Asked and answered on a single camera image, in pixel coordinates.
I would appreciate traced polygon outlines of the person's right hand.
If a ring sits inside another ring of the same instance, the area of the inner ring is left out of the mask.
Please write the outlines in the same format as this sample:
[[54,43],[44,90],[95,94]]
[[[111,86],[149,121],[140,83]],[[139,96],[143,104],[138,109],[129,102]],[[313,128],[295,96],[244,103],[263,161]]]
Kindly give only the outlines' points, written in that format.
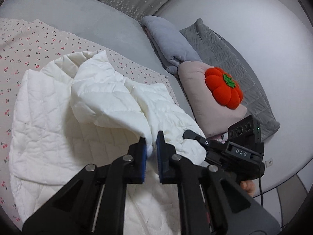
[[253,197],[256,190],[256,185],[252,180],[242,181],[240,187],[248,193],[249,196]]

